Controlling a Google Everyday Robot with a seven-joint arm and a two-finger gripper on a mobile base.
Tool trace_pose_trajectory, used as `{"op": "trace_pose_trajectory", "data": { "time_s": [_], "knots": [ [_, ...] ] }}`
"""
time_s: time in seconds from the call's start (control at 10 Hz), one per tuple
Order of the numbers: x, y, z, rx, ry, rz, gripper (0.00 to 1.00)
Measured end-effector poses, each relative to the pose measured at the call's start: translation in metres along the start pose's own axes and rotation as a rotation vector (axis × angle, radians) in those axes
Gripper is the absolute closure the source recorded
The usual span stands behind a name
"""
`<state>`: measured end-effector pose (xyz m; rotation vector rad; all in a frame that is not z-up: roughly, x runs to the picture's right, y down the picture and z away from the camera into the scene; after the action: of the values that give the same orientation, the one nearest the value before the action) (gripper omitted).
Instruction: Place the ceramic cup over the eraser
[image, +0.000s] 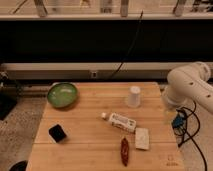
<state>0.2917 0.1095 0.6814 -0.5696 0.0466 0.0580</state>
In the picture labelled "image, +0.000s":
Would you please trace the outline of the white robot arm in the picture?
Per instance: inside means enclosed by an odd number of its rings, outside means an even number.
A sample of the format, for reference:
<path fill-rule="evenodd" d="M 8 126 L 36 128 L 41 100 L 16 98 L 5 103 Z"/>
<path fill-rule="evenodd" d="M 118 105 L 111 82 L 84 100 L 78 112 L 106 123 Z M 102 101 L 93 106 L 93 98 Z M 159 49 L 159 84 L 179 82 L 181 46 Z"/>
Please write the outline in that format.
<path fill-rule="evenodd" d="M 210 67 L 204 62 L 194 62 L 172 69 L 167 75 L 168 85 L 162 100 L 168 109 L 179 108 L 191 99 L 213 114 L 213 86 Z"/>

